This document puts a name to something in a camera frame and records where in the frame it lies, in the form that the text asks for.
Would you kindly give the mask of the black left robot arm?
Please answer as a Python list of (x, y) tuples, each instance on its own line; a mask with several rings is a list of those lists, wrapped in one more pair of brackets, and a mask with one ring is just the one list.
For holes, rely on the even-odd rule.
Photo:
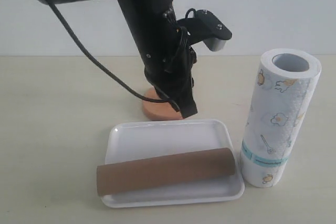
[[(38, 0), (48, 5), (66, 31), (87, 55), (58, 4), (87, 0)], [(173, 0), (117, 0), (144, 64), (144, 75), (158, 94), (157, 99), (142, 97), (143, 101), (168, 103), (182, 118), (197, 113), (193, 98), (194, 80), (191, 74), (196, 61), (188, 39), (187, 28), (175, 15)]]

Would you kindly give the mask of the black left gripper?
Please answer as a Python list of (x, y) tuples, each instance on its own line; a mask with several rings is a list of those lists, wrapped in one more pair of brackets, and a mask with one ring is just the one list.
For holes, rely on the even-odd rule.
[(174, 103), (183, 119), (198, 113), (193, 96), (192, 67), (195, 53), (187, 40), (154, 41), (143, 45), (144, 74), (159, 97), (143, 97), (152, 103)]

